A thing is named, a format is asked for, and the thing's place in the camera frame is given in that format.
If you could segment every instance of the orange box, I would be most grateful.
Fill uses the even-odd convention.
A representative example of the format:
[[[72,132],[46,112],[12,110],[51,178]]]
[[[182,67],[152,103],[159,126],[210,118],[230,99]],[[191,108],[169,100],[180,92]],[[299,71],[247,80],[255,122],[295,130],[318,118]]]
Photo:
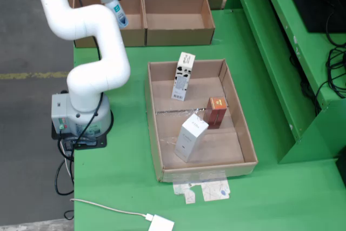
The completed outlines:
[[[208,129],[218,129],[227,110],[224,97],[209,98],[203,120],[208,123]]]

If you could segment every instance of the open cardboard box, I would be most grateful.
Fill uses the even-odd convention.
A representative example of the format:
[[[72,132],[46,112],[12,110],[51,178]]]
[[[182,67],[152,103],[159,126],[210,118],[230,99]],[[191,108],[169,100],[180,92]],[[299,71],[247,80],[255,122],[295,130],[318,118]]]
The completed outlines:
[[[207,0],[144,0],[147,46],[207,45],[215,31]]]
[[[220,179],[250,174],[257,156],[225,60],[195,61],[185,101],[171,99],[177,62],[148,64],[145,83],[151,153],[161,182]],[[228,111],[219,129],[208,129],[188,163],[175,153],[183,122],[203,118],[209,97],[224,96]]]
[[[69,0],[72,8],[81,7],[78,0]],[[101,4],[100,0],[82,0],[84,6]],[[121,0],[120,4],[129,20],[129,25],[121,29],[124,45],[126,47],[145,46],[145,13],[143,0]],[[75,40],[77,48],[93,48],[95,42],[92,37]]]

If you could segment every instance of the concrete floor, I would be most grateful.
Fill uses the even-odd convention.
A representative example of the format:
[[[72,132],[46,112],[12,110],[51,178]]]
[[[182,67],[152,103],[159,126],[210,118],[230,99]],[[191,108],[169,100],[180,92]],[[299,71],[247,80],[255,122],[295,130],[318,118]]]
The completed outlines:
[[[66,78],[33,73],[70,71],[73,45],[51,32],[40,0],[0,0],[0,10],[0,226],[61,219],[73,205],[54,190],[62,157],[50,110]],[[59,186],[72,188],[65,170]]]

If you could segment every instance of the green table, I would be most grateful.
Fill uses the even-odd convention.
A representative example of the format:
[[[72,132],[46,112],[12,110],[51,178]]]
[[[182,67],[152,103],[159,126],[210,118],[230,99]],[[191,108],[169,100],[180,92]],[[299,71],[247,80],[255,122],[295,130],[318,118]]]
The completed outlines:
[[[114,126],[103,149],[76,151],[75,198],[176,222],[174,230],[341,230],[346,189],[333,160],[278,164],[294,137],[243,10],[213,11],[211,46],[127,48],[131,77],[108,91]],[[152,164],[144,80],[147,63],[176,61],[181,51],[198,60],[225,58],[254,142],[259,164],[229,179],[230,199],[195,204],[158,183]],[[75,49],[75,65],[95,61],[96,49]],[[139,216],[75,202],[75,230],[148,230]]]

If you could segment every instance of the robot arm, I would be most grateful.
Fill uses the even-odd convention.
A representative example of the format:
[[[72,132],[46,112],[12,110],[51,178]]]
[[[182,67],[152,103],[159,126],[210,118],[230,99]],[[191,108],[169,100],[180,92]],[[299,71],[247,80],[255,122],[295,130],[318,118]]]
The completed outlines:
[[[101,93],[119,88],[130,76],[130,64],[118,22],[102,5],[72,9],[68,0],[41,0],[50,29],[60,38],[95,36],[102,59],[71,70],[67,78],[72,106],[80,112],[96,109]]]

